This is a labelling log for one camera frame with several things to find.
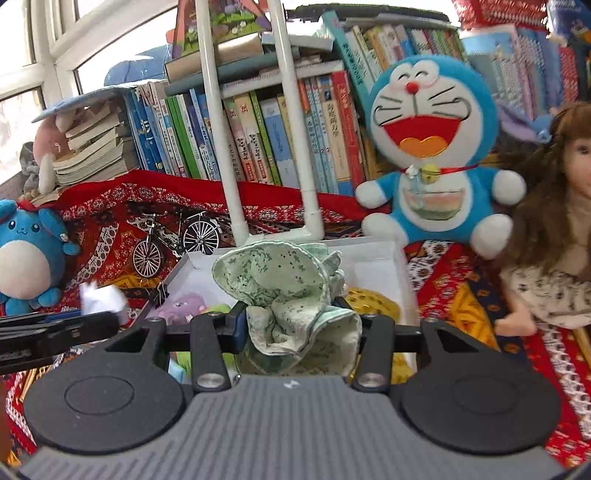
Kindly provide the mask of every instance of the doll face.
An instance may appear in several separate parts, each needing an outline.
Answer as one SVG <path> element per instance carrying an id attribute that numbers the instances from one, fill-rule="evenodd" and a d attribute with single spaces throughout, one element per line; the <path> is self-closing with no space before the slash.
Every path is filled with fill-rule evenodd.
<path id="1" fill-rule="evenodd" d="M 580 138 L 565 146 L 564 172 L 572 188 L 591 198 L 591 138 Z"/>

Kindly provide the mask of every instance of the bicycle wheel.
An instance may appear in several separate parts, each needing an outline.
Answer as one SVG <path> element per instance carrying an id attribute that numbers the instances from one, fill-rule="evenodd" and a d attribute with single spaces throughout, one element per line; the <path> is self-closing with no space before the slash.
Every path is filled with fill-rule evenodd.
<path id="1" fill-rule="evenodd" d="M 212 219 L 200 218 L 190 222 L 183 232 L 183 248 L 186 252 L 202 252 L 211 255 L 219 247 L 222 229 Z"/>
<path id="2" fill-rule="evenodd" d="M 154 278 L 164 264 L 164 254 L 156 243 L 142 240 L 134 248 L 134 269 L 140 277 Z"/>

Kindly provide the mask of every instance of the doraemon red nose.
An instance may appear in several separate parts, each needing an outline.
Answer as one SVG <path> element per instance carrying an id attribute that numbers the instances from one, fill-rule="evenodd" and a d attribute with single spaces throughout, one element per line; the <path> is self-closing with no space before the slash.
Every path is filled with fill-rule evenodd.
<path id="1" fill-rule="evenodd" d="M 417 82 L 408 82 L 404 89 L 411 95 L 416 95 L 418 93 L 420 86 Z"/>

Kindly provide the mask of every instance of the purple plush toy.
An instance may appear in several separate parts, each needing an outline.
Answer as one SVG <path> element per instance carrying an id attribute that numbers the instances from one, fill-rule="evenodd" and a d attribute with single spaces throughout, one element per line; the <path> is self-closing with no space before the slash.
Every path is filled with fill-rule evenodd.
<path id="1" fill-rule="evenodd" d="M 206 310 L 203 297 L 197 293 L 187 293 L 176 300 L 164 302 L 156 310 L 155 316 L 166 320 L 166 325 L 183 325 Z"/>

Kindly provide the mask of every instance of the metal screw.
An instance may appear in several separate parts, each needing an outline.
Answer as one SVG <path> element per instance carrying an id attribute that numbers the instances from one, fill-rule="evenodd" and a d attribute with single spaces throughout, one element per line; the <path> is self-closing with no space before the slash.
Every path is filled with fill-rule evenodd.
<path id="1" fill-rule="evenodd" d="M 197 379 L 197 385 L 201 388 L 207 388 L 213 390 L 219 388 L 224 383 L 224 377 L 220 374 L 203 374 L 199 375 Z"/>
<path id="2" fill-rule="evenodd" d="M 359 385 L 365 388 L 378 388 L 383 387 L 386 384 L 386 379 L 382 374 L 370 372 L 361 375 L 361 377 L 358 378 L 357 382 L 359 383 Z"/>

